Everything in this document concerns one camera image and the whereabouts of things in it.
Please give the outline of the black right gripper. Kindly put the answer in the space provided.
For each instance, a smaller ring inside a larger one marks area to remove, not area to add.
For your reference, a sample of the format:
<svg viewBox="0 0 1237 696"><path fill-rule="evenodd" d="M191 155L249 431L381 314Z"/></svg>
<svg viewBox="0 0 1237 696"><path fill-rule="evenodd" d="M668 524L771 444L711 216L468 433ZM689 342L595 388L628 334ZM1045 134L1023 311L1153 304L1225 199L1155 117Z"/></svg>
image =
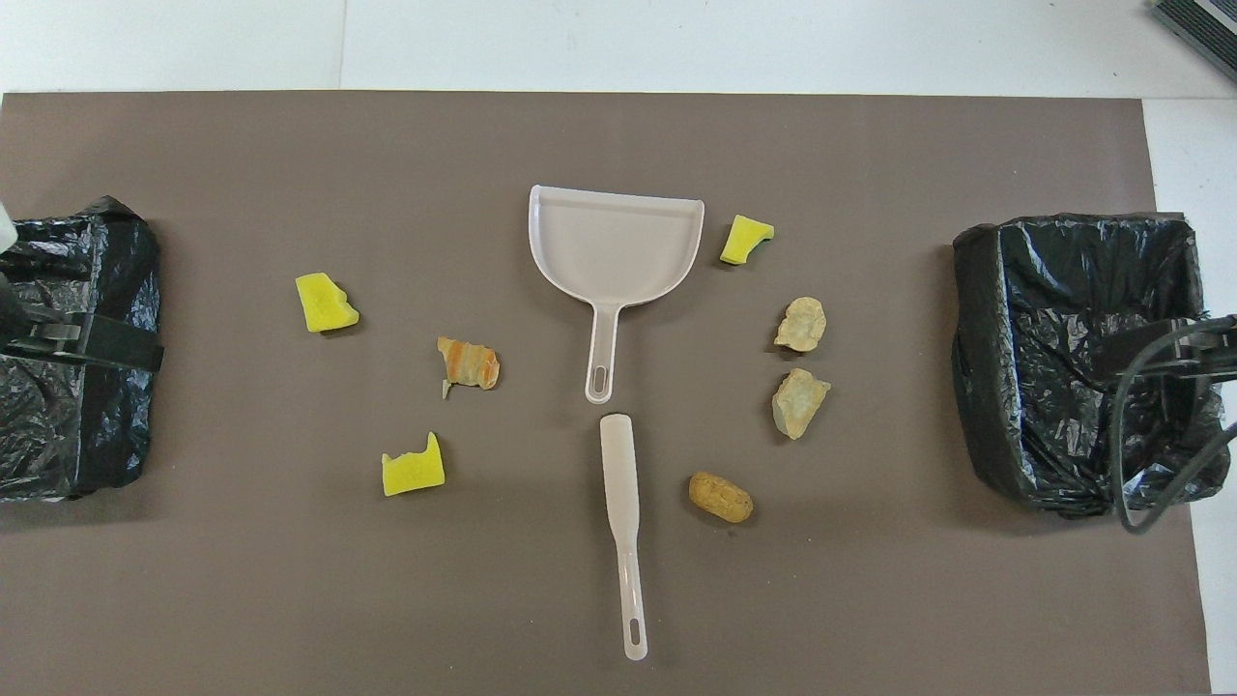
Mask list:
<svg viewBox="0 0 1237 696"><path fill-rule="evenodd" d="M1119 333L1121 378L1236 375L1236 314Z"/></svg>

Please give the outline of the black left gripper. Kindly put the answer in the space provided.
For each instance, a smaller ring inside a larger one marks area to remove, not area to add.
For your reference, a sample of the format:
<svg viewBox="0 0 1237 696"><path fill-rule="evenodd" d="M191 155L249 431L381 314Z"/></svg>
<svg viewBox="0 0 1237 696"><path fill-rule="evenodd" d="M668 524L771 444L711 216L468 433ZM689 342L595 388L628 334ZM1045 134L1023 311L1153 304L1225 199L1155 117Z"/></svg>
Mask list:
<svg viewBox="0 0 1237 696"><path fill-rule="evenodd" d="M1 274L2 354L73 354L104 368L160 373L165 347L158 334L139 328L83 328L68 314L24 303Z"/></svg>

